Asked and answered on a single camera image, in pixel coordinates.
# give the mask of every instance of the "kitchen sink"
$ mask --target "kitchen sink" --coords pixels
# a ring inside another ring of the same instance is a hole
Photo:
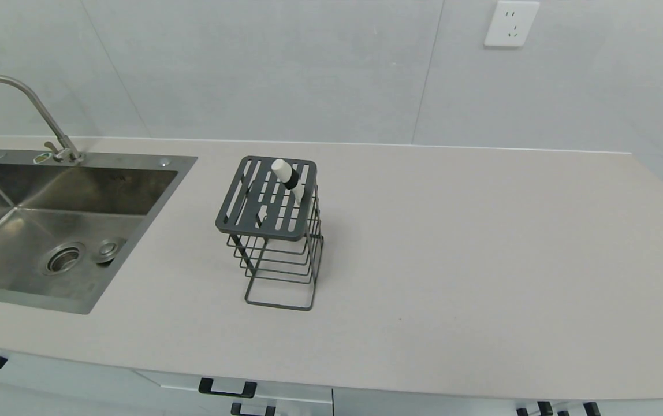
[[[90,313],[195,160],[0,150],[0,301]]]

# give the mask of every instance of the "sink drain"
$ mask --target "sink drain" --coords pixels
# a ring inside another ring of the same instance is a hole
[[[80,250],[74,247],[65,248],[49,260],[47,270],[55,273],[64,272],[71,269],[77,263],[78,258],[80,258]]]
[[[67,243],[52,248],[40,262],[41,271],[50,276],[67,272],[83,257],[84,248],[81,243]]]

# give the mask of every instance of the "white countertop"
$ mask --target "white countertop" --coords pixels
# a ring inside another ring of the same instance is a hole
[[[4,350],[333,387],[663,398],[663,184],[631,155],[75,142],[199,159],[90,314],[0,303]],[[213,224],[250,154],[318,164],[326,245],[307,313],[244,303]]]

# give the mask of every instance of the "wall socket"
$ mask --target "wall socket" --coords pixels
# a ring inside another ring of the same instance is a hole
[[[485,35],[485,46],[523,46],[538,9],[539,2],[499,0]]]

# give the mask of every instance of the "dark gray rack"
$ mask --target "dark gray rack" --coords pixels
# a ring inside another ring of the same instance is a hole
[[[247,303],[307,311],[313,307],[324,244],[316,164],[284,159],[298,172],[304,188],[296,205],[293,193],[271,171],[275,159],[242,159],[216,217],[216,227],[229,235],[226,245],[234,248],[234,257],[249,277],[244,294]],[[255,279],[273,282],[276,291],[281,284],[306,285],[308,296],[300,305],[252,300]]]

